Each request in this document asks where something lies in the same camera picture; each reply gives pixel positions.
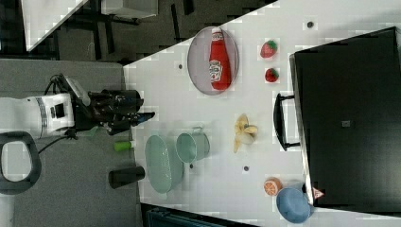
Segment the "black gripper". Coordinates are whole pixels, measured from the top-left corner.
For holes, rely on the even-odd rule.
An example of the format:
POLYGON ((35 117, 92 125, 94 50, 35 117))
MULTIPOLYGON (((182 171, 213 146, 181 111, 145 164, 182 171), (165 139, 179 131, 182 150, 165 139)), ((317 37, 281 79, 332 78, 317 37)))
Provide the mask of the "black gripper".
POLYGON ((104 127, 109 135, 115 135, 147 122, 155 112, 116 113, 112 110, 110 95, 89 92, 90 104, 85 105, 82 98, 73 96, 73 113, 76 131, 88 131, 92 127, 104 127))

